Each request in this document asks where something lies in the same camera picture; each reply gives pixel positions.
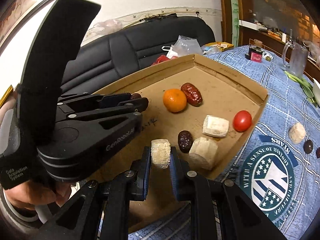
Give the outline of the person's left hand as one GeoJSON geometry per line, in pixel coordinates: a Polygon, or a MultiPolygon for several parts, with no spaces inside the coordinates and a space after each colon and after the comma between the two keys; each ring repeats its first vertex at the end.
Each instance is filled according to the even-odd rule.
{"type": "Polygon", "coordinates": [[[4,193],[14,207],[35,210],[35,206],[51,203],[56,203],[59,207],[63,206],[71,195],[71,186],[71,183],[57,182],[53,191],[42,184],[29,180],[12,189],[5,190],[4,193]]]}

